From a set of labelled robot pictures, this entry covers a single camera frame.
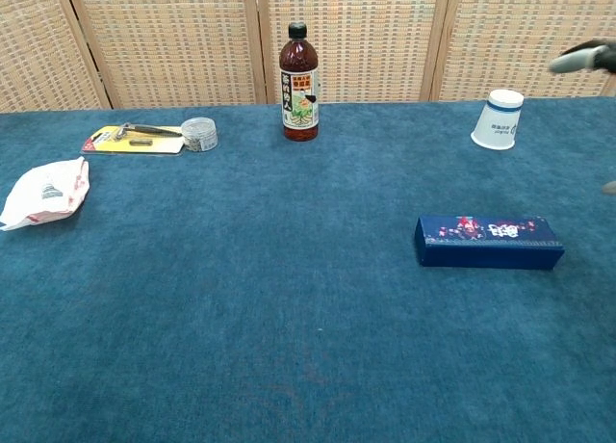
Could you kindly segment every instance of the woven folding screen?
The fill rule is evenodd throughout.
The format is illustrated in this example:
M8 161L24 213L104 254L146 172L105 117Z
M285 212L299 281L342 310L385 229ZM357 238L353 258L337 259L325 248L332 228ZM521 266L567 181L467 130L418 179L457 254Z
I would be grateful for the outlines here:
M269 101L289 22L319 54L321 101L419 99L436 0L259 0Z
M0 112L109 107L68 0L0 0Z
M583 41L614 38L616 0L449 0L449 10L433 99L483 99L496 88L589 96L606 84L603 72L552 75L547 66Z
M114 107L265 101L255 0L73 0Z

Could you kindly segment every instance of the bottle cap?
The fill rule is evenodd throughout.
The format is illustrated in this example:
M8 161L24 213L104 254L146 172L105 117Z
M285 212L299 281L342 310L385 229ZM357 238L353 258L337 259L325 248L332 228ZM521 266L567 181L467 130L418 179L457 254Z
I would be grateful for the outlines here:
M305 39L308 34L306 24L303 22L292 22L289 24L289 39Z

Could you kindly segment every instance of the blue box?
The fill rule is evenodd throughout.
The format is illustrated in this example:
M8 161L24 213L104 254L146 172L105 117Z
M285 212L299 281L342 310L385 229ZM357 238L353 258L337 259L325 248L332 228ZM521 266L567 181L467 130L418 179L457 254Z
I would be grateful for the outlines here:
M551 270L565 253L540 217L420 216L415 245L426 267Z

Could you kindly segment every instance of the crumpled plastic bag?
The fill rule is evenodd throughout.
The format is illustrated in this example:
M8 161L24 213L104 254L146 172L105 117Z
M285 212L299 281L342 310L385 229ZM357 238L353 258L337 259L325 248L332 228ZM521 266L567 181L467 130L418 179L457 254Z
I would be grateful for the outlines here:
M0 215L3 231L70 217L90 188L83 157L28 170L17 180Z

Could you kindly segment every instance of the white paper cup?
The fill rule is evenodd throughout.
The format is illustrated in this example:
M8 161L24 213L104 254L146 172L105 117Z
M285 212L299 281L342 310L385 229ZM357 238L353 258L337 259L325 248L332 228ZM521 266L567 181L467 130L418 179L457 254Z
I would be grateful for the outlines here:
M488 149L510 149L516 143L516 131L524 97L513 90L490 92L471 138Z

